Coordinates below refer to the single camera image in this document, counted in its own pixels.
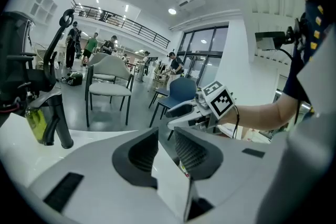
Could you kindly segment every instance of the balcony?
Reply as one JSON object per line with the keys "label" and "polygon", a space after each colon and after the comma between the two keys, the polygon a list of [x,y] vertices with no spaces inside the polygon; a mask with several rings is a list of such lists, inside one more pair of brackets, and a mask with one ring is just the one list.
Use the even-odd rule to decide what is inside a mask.
{"label": "balcony", "polygon": [[112,24],[113,26],[123,28],[129,32],[132,32],[136,35],[139,35],[155,44],[159,45],[160,47],[166,49],[170,40],[164,38],[163,36],[159,35],[158,33],[148,29],[147,27],[138,24],[132,20],[124,18],[118,14],[108,12],[106,10],[102,10],[100,13],[99,9],[90,7],[90,6],[80,6],[75,4],[73,9],[75,10],[74,15],[79,17],[85,17],[90,19],[95,19],[101,22],[105,22],[108,24]]}

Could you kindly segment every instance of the sleeve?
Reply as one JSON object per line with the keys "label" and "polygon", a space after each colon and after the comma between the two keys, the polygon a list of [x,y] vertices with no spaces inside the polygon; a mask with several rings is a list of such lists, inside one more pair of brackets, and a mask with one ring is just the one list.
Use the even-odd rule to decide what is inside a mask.
{"label": "sleeve", "polygon": [[181,60],[179,57],[176,58],[176,62],[177,62],[179,65],[182,65],[182,64],[183,64],[183,63],[182,63],[182,60]]}
{"label": "sleeve", "polygon": [[301,71],[303,67],[303,62],[298,61],[297,57],[294,56],[294,60],[290,66],[289,76],[283,92],[286,95],[289,95],[290,97],[293,97],[297,100],[309,102],[303,87],[297,79],[297,74]]}
{"label": "sleeve", "polygon": [[74,37],[74,35],[75,35],[75,30],[74,30],[74,29],[70,29],[68,35],[70,35],[71,37]]}

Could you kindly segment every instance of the mesh grille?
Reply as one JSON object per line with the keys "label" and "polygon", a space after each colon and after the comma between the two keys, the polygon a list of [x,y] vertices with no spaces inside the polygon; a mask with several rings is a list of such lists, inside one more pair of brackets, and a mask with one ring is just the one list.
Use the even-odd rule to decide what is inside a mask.
{"label": "mesh grille", "polygon": [[189,173],[208,158],[206,148],[180,133],[176,133],[176,152]]}
{"label": "mesh grille", "polygon": [[155,136],[151,135],[132,146],[128,157],[135,167],[151,174],[154,158],[158,150],[157,139],[155,139]]}

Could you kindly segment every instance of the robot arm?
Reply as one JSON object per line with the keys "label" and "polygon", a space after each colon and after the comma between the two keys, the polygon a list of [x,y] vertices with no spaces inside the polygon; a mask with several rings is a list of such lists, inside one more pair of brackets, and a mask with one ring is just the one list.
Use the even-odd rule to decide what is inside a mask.
{"label": "robot arm", "polygon": [[185,101],[167,111],[167,118],[175,118],[168,123],[168,128],[198,126],[203,130],[214,127],[233,106],[229,90],[214,81],[197,92],[195,100]]}

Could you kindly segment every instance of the wrist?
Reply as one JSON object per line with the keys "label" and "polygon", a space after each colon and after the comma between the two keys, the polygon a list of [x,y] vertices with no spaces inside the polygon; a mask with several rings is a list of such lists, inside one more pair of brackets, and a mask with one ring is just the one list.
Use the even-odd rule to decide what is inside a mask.
{"label": "wrist", "polygon": [[225,123],[236,123],[236,122],[237,122],[236,110],[234,108],[231,108],[227,112],[227,114],[219,120],[218,124],[222,125],[222,124],[225,124]]}

